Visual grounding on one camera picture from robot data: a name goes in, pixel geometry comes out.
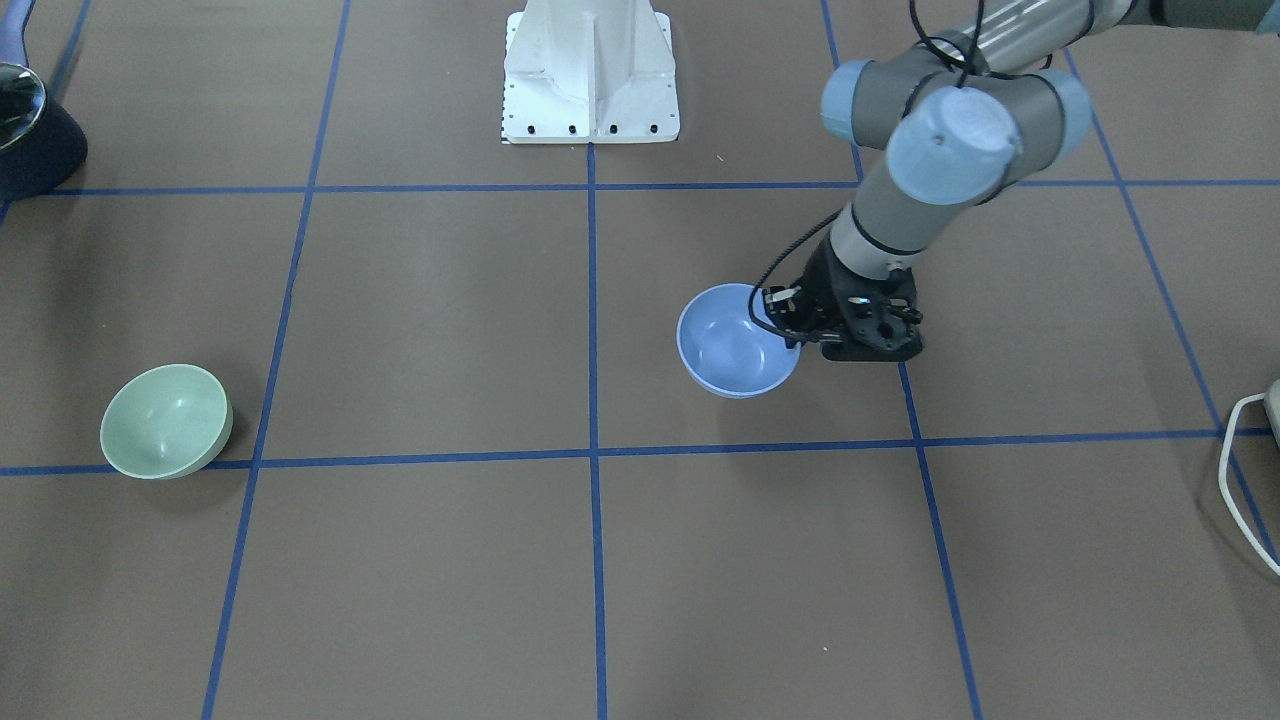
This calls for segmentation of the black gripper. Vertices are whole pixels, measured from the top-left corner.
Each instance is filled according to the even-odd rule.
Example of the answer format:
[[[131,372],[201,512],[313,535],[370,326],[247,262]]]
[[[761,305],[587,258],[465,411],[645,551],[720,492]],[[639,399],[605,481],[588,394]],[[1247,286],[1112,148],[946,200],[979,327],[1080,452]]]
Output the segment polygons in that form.
[[[831,361],[905,363],[925,347],[910,269],[861,277],[823,238],[791,288],[751,288],[751,323],[787,348],[817,342]]]

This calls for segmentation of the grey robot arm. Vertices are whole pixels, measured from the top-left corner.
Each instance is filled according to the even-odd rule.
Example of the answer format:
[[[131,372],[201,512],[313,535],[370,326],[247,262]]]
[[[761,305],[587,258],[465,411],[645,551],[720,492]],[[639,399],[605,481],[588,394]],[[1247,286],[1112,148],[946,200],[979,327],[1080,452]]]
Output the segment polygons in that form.
[[[902,363],[924,347],[913,265],[965,210],[1061,161],[1093,115],[1083,83],[1037,60],[1111,29],[1129,1],[979,3],[887,61],[838,67],[820,100],[835,137],[882,151],[852,199],[810,228],[801,275],[760,278],[748,319],[832,361]]]

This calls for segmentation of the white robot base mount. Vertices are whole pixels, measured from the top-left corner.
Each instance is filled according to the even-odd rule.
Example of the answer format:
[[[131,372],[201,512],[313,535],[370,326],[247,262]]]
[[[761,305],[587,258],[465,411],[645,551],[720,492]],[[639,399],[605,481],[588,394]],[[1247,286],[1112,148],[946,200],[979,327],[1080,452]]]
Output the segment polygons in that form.
[[[649,1],[529,1],[506,19],[500,140],[668,143],[680,137],[671,18]]]

